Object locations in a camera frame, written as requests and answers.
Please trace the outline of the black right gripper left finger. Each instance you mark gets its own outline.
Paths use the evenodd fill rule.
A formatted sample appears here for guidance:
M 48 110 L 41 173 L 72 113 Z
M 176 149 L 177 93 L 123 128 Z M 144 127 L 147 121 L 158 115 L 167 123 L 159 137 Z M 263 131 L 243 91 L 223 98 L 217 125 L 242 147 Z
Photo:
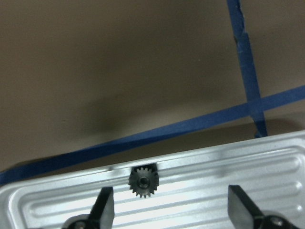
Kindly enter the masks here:
M 114 220 L 113 187 L 103 187 L 88 215 L 69 218 L 63 229 L 111 229 Z

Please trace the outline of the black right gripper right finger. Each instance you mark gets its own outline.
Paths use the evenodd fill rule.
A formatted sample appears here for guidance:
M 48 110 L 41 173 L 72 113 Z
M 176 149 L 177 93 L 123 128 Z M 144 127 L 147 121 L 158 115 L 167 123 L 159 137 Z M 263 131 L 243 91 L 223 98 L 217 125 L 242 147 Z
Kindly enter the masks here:
M 296 229 L 277 212 L 261 211 L 239 185 L 228 186 L 228 217 L 235 229 Z

